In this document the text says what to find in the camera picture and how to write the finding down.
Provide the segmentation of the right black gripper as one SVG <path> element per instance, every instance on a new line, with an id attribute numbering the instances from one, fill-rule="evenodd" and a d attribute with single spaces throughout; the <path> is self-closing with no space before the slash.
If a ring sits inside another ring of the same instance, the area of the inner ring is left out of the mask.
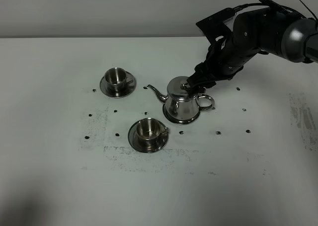
<path id="1" fill-rule="evenodd" d="M 191 93 L 204 94 L 217 81 L 233 78 L 258 53 L 258 38 L 254 36 L 229 36 L 223 44 L 218 41 L 209 57 L 188 77 Z"/>

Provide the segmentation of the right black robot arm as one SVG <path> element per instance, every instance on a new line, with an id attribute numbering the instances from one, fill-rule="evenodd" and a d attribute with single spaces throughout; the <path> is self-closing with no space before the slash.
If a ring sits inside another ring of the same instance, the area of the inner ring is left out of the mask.
<path id="1" fill-rule="evenodd" d="M 239 7 L 223 9 L 197 27 L 210 42 L 205 61 L 185 84 L 202 92 L 217 81 L 232 79 L 256 54 L 273 54 L 293 63 L 318 60 L 318 22 L 293 11 L 262 8 L 237 15 Z"/>

